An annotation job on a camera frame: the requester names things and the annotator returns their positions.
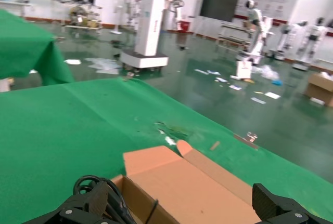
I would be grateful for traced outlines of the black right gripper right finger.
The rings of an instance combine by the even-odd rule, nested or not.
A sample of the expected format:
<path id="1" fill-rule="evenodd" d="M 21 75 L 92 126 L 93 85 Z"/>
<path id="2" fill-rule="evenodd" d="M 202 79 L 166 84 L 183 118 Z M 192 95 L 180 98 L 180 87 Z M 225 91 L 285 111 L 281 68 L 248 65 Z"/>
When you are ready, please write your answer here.
<path id="1" fill-rule="evenodd" d="M 260 223 L 330 223 L 311 214 L 297 201 L 271 193 L 261 183 L 252 186 L 252 207 Z"/>

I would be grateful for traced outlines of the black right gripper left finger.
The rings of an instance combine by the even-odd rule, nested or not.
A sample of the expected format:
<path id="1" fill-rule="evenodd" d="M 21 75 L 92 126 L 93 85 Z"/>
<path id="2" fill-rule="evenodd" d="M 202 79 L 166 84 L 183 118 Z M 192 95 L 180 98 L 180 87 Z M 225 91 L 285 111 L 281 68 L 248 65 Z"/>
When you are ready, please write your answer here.
<path id="1" fill-rule="evenodd" d="M 29 220 L 27 223 L 101 223 L 107 202 L 107 183 L 99 182 L 92 191 L 73 195 L 56 210 Z"/>

